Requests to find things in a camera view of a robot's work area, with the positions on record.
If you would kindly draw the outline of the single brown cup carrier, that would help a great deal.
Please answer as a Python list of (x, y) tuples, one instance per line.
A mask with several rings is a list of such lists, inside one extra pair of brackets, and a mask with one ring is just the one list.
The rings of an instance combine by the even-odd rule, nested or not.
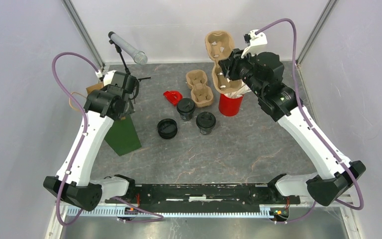
[(205, 47), (209, 58), (214, 62), (211, 76), (215, 89), (221, 94), (238, 91), (242, 86), (242, 81), (227, 80), (219, 66), (219, 61), (228, 58), (235, 48), (232, 36), (227, 31), (212, 31), (205, 37)]

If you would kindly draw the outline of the dark translucent cup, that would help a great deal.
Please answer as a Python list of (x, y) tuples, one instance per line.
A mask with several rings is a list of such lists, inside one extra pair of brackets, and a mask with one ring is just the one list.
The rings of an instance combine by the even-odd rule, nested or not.
[(201, 134), (210, 134), (216, 125), (216, 117), (210, 112), (201, 112), (196, 117), (196, 125)]
[(184, 121), (190, 121), (193, 118), (195, 109), (195, 102), (190, 98), (183, 98), (177, 103), (177, 111)]

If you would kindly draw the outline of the brown paper bag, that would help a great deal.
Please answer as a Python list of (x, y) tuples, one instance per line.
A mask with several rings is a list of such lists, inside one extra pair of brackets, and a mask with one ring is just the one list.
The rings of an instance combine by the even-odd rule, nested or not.
[(69, 98), (69, 106), (71, 109), (75, 110), (76, 112), (81, 112), (80, 109), (83, 108), (83, 105), (85, 103), (85, 100), (87, 99), (87, 96), (89, 93), (91, 93), (93, 90), (100, 90), (103, 87), (103, 83), (99, 82), (97, 84), (91, 85), (86, 87), (85, 92), (71, 92), (71, 95), (79, 102), (79, 105), (74, 103), (74, 101)]

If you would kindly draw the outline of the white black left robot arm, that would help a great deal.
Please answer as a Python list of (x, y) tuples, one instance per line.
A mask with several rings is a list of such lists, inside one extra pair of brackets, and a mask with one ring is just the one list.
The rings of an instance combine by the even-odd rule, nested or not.
[(132, 109), (137, 78), (118, 71), (108, 72), (103, 88), (87, 96), (82, 120), (74, 144), (55, 176), (47, 176), (43, 186), (61, 201), (92, 211), (101, 200), (118, 196), (125, 203), (136, 198), (136, 189), (122, 176), (91, 180), (91, 170), (98, 150), (114, 122)]

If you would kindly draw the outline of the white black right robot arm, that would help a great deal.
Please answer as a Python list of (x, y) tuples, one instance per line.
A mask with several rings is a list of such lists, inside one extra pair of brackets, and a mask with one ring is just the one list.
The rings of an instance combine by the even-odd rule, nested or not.
[(366, 166), (338, 150), (309, 115), (295, 90), (283, 83), (285, 66), (279, 55), (241, 54), (242, 50), (234, 49), (228, 58), (219, 61), (222, 74), (231, 81), (242, 80), (250, 88), (261, 109), (295, 139), (316, 169), (312, 174), (276, 177), (271, 181), (274, 186), (267, 190), (269, 200), (280, 203), (287, 196), (310, 196), (328, 206), (350, 187), (357, 187)]

